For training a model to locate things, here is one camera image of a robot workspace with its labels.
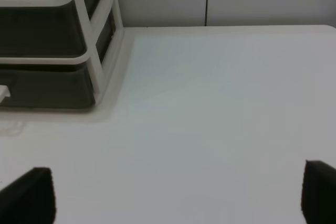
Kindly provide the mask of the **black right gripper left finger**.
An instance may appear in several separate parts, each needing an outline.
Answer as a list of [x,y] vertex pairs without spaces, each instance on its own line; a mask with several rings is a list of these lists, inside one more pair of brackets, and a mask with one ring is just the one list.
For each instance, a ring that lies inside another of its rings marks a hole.
[[54,223],[56,196],[52,172],[35,167],[1,190],[1,223]]

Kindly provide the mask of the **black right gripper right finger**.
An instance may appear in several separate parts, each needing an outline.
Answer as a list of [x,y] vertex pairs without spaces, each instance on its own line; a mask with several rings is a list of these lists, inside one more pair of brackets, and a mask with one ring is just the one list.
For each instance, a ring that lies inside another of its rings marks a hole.
[[307,224],[335,223],[335,168],[322,161],[306,161],[301,211]]

